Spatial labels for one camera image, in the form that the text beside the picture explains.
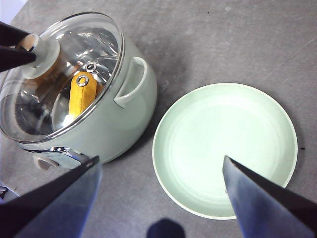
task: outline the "plate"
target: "plate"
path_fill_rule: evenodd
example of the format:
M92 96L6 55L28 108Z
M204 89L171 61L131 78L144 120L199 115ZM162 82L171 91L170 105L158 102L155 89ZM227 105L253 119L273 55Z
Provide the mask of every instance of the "plate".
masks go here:
M198 216L226 220L236 217L222 174L224 156L285 187L295 169L297 138L272 97L250 86L219 83L169 108L152 153L158 180L175 203Z

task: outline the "lid rim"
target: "lid rim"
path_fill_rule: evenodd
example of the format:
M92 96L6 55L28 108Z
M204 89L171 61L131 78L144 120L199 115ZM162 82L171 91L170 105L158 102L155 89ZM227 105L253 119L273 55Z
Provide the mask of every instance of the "lid rim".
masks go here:
M116 24L116 22L109 16L103 14L103 13L100 13L100 12L94 12L94 11L87 11L87 12L81 12L81 13L77 13L77 14L74 14L74 15L71 15L71 16L68 16L66 18L64 18L63 20L61 21L58 21L58 22L55 22L53 23L52 25L50 25L45 31L43 31L39 36L47 33L53 26L59 24L59 23L62 23L66 20L69 20L73 17L77 17L77 16L80 16L80 15L86 15L86 14L99 14L99 15L102 15L102 16L105 16L107 17L108 19L111 20L112 24L117 28L119 34L120 34L120 43L121 43L121 49L120 49L120 52L118 54L118 60L116 62L116 65L112 71L112 75L110 77L110 79L108 80L109 81L109 84L107 85L107 87L104 87L104 89L100 92L100 94L98 95L98 97L89 105L88 108L85 109L85 111L83 111L78 117L76 117L69 125L67 126L64 126L50 134L47 134L47 135L43 135L44 137L40 138L40 139L37 139L37 140L21 140L21 139L17 139L17 138L14 138L12 135L6 133L4 131L4 129L2 128L2 123L0 123L0 130L1 132L9 139L12 139L14 140L15 142L17 143L20 143L20 144L38 144L38 143L43 143L43 142L47 142L47 141L50 141L50 140L53 140L65 133L67 133L68 131L70 131L71 129L73 129L75 126L77 126L78 124L80 124L82 121L84 121L84 119L86 117L88 117L97 107L97 104L98 102L102 99L102 97L106 94L106 92L108 91L108 89L110 88L112 82L113 82L113 79L117 76L117 73L120 72L121 68L122 68L122 62L123 62L123 58L124 58L124 55L125 55L125 44L124 44L124 36L123 36L123 32L121 30L121 28ZM1 88L3 86L3 83L5 82L8 74L9 74L10 70L7 72L7 74L5 75L4 77L4 80L1 84Z

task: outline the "glass lid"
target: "glass lid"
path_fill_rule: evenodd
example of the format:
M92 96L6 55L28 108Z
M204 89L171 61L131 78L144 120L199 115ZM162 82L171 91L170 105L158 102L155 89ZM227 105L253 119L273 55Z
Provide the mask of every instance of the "glass lid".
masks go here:
M18 142L39 142L79 123L106 93L122 44L114 21L94 12L28 35L16 47L34 52L36 60L10 70L1 84L3 133Z

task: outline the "table surface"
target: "table surface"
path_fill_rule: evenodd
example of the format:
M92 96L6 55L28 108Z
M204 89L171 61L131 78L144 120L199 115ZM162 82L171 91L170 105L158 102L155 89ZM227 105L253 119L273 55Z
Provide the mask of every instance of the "table surface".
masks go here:
M288 188L317 202L317 1L29 0L12 25L40 33L84 11L111 16L130 36L157 75L158 103L135 145L103 165L83 237L145 237L162 218L179 223L188 238L242 237L236 220L209 220L177 206L152 165L153 135L166 110L184 94L218 82L256 87L283 106L305 148ZM1 136L1 182L18 194L65 171L36 169L29 153Z

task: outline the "pot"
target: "pot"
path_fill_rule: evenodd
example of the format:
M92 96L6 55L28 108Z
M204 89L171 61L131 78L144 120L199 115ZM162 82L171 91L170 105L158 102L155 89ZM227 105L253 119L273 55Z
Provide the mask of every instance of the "pot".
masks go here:
M157 100L155 74L132 41L96 12L31 38L41 62L8 72L1 86L4 135L35 153L42 168L39 161L72 169L94 156L106 163L128 150Z

